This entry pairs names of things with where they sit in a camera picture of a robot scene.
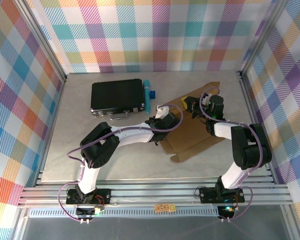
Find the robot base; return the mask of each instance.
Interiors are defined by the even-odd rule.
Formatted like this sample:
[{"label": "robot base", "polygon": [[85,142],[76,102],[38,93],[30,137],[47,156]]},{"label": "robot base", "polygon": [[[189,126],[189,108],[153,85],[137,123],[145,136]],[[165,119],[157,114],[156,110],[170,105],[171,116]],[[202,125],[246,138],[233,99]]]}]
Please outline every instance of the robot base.
[{"label": "robot base", "polygon": [[244,192],[240,188],[231,193],[218,195],[215,189],[200,187],[199,195],[202,204],[235,204],[245,202]]},{"label": "robot base", "polygon": [[84,196],[84,200],[80,197],[77,189],[70,188],[67,191],[67,198],[65,201],[66,205],[99,205],[99,199],[97,196],[101,196],[104,199],[104,202],[101,199],[101,204],[110,204],[111,199],[111,189],[96,189],[88,195]]}]

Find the brown cardboard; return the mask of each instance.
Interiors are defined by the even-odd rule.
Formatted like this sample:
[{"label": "brown cardboard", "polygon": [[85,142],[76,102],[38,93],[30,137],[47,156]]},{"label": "brown cardboard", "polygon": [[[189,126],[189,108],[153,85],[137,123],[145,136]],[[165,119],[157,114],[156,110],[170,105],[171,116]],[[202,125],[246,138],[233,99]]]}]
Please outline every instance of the brown cardboard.
[{"label": "brown cardboard", "polygon": [[[171,131],[166,140],[160,142],[167,154],[175,154],[170,158],[172,161],[182,163],[223,140],[221,137],[211,136],[207,132],[206,126],[199,119],[191,119],[191,113],[184,109],[184,105],[181,102],[181,98],[183,97],[192,96],[199,98],[206,89],[219,87],[219,85],[220,82],[209,82],[192,92],[167,102],[167,104],[175,104],[183,109],[183,121],[181,125]],[[212,90],[208,93],[216,94],[217,92],[217,90]],[[179,118],[181,117],[178,109],[172,108],[171,112]]]}]

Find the purple cable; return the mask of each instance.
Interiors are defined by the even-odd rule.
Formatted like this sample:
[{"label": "purple cable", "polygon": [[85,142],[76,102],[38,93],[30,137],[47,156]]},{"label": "purple cable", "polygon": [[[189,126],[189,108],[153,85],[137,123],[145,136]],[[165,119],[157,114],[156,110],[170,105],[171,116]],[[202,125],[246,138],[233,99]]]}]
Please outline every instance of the purple cable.
[{"label": "purple cable", "polygon": [[260,158],[259,158],[258,164],[257,164],[254,168],[252,168],[251,170],[249,170],[248,172],[246,172],[246,173],[238,180],[238,186],[239,186],[239,188],[241,188],[241,189],[249,189],[250,192],[251,192],[251,198],[250,198],[248,204],[246,205],[245,209],[243,210],[243,212],[241,212],[239,215],[234,216],[234,217],[231,218],[231,219],[233,220],[233,219],[237,219],[237,218],[239,218],[240,216],[242,216],[242,215],[248,210],[248,208],[250,207],[250,205],[251,205],[251,203],[252,203],[252,198],[253,198],[253,196],[254,196],[254,193],[253,193],[251,187],[249,187],[249,186],[241,186],[241,184],[242,184],[242,182],[244,181],[244,179],[245,179],[250,173],[252,173],[254,170],[256,170],[256,169],[258,169],[258,168],[260,167],[260,165],[262,164],[262,160],[263,160],[263,151],[262,151],[262,145],[261,145],[261,142],[260,142],[260,139],[259,139],[258,135],[256,134],[256,132],[255,132],[248,124],[243,123],[243,122],[239,123],[239,122],[229,121],[229,120],[224,121],[224,120],[214,119],[214,118],[210,117],[208,114],[205,113],[205,111],[203,110],[203,107],[202,107],[202,99],[203,99],[203,97],[204,97],[204,95],[205,95],[206,92],[208,92],[208,91],[210,91],[210,90],[213,90],[213,89],[217,89],[217,90],[218,90],[217,95],[220,93],[220,89],[219,89],[218,87],[216,87],[216,86],[213,86],[213,87],[209,87],[207,90],[205,90],[204,93],[203,93],[203,94],[201,95],[201,97],[200,97],[200,100],[199,100],[199,106],[200,106],[200,110],[201,110],[201,112],[203,113],[203,115],[204,115],[206,118],[208,118],[208,119],[210,119],[210,120],[213,120],[213,121],[216,121],[216,122],[219,122],[219,123],[229,123],[229,124],[236,124],[236,125],[242,125],[242,126],[247,127],[247,128],[251,131],[252,135],[254,136],[254,138],[255,138],[255,140],[256,140],[256,143],[257,143],[257,145],[258,145],[258,148],[259,148],[259,153],[260,153]]},{"label": "purple cable", "polygon": [[[83,146],[80,146],[80,147],[77,147],[73,150],[71,150],[70,152],[68,152],[66,155],[68,158],[72,159],[72,160],[76,160],[78,162],[81,163],[82,166],[85,166],[85,162],[83,160],[81,160],[80,158],[77,158],[77,157],[74,157],[74,156],[71,156],[70,154],[76,152],[76,151],[79,151],[79,150],[82,150],[82,149],[85,149],[85,148],[88,148],[114,134],[117,134],[117,133],[120,133],[120,132],[123,132],[123,131],[127,131],[127,130],[136,130],[136,129],[139,129],[139,130],[147,130],[147,131],[151,131],[151,132],[160,132],[160,133],[166,133],[166,132],[170,132],[170,131],[173,131],[175,129],[177,129],[180,124],[182,123],[182,121],[184,120],[184,113],[183,113],[183,110],[178,106],[178,105],[175,105],[175,104],[165,104],[165,105],[161,105],[161,106],[158,106],[158,108],[161,108],[161,107],[165,107],[165,106],[171,106],[171,107],[175,107],[176,109],[178,109],[180,111],[180,114],[181,114],[181,117],[180,117],[180,121],[178,122],[178,124],[170,129],[156,129],[156,128],[151,128],[151,127],[139,127],[139,126],[127,126],[127,127],[124,127],[124,128],[121,128],[120,130],[116,130],[116,131],[112,131],[100,138],[98,138],[97,140],[94,140],[86,145],[83,145]],[[60,207],[62,208],[62,210],[64,211],[64,213],[70,217],[72,220],[75,220],[77,222],[81,222],[79,219],[71,216],[67,211],[66,209],[62,206],[62,203],[60,201],[60,192],[61,190],[68,186],[68,185],[75,185],[75,184],[78,184],[81,180],[82,180],[82,177],[84,175],[84,171],[85,171],[85,168],[83,167],[82,168],[82,171],[81,171],[81,174],[80,174],[80,178],[79,178],[79,181],[71,181],[71,182],[67,182],[66,184],[62,185],[62,187],[59,189],[58,191],[58,194],[57,194],[57,200],[58,200],[58,203],[60,205]]]}]

